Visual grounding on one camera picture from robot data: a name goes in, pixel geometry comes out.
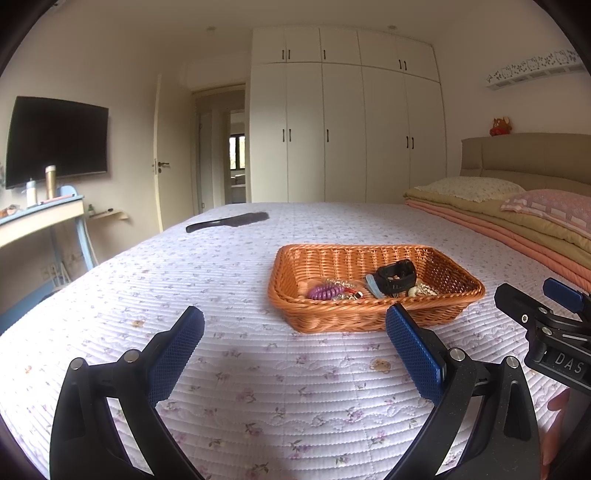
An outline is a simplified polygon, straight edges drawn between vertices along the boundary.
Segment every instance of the stuffed toy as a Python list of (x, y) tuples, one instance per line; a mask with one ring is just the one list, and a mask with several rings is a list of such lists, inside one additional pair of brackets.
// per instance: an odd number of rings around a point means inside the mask
[(495, 118), (489, 133), (491, 134), (491, 137), (496, 135), (509, 135), (511, 130), (513, 130), (511, 121), (508, 116), (504, 116), (503, 118)]

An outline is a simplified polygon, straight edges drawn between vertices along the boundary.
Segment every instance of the cabinet door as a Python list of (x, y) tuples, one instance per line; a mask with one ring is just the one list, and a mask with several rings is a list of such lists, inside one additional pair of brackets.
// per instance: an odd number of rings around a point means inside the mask
[(255, 28), (252, 32), (252, 64), (280, 63), (285, 61), (285, 36), (283, 27)]
[(320, 27), (320, 44), (322, 61), (361, 65), (356, 30)]
[(396, 39), (398, 57), (404, 73), (439, 81), (437, 63), (433, 47), (427, 43), (398, 37)]
[(410, 177), (404, 75), (363, 67), (367, 135), (367, 202), (402, 203)]
[(410, 186), (446, 176), (446, 140), (441, 87), (437, 82), (404, 76), (411, 135)]
[(287, 65), (287, 178), (290, 202), (324, 202), (322, 65)]
[(250, 162), (253, 202), (287, 202), (284, 63), (251, 71)]
[(399, 70), (396, 37), (387, 33), (358, 30), (361, 65)]
[(286, 27), (287, 61), (320, 61), (320, 32), (317, 27)]
[(323, 64), (327, 202), (365, 202), (361, 67)]

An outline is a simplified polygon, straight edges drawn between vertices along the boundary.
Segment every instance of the human hand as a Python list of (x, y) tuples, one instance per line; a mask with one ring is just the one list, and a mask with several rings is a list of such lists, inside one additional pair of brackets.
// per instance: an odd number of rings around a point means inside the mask
[(548, 410), (558, 411), (558, 415), (554, 419), (554, 423), (550, 426), (546, 434), (542, 438), (541, 457), (542, 466), (540, 472), (541, 480), (546, 480), (550, 473), (550, 464), (556, 458), (560, 450), (560, 431), (562, 429), (562, 422), (566, 412), (566, 405), (569, 402), (570, 389), (562, 391), (548, 402)]

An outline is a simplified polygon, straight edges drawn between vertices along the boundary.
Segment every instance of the pillow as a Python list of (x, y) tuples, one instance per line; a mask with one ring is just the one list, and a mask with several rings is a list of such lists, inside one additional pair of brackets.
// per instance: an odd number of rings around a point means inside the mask
[(562, 190), (530, 190), (506, 200), (501, 210), (542, 217), (591, 239), (591, 197)]
[(525, 192), (522, 187), (513, 182), (488, 177), (448, 177), (424, 187), (415, 188), (423, 192), (449, 195), (473, 202), (505, 200), (512, 195)]

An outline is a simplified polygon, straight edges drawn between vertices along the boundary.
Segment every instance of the blue gripper pad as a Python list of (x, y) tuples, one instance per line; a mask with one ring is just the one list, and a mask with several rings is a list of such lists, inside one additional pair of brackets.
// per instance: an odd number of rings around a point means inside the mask
[(583, 311), (583, 295), (581, 292), (566, 286), (555, 278), (546, 278), (543, 287), (544, 295), (573, 313)]
[(443, 369), (421, 340), (413, 319), (399, 305), (386, 312), (386, 333), (420, 395), (437, 405), (443, 395)]
[(154, 350), (155, 358), (151, 359), (152, 363), (147, 371), (147, 397), (153, 407), (159, 401), (166, 400), (173, 392), (195, 347), (201, 341), (204, 330), (203, 313), (195, 307), (189, 307), (168, 332), (157, 333), (151, 340), (157, 340), (160, 336)]

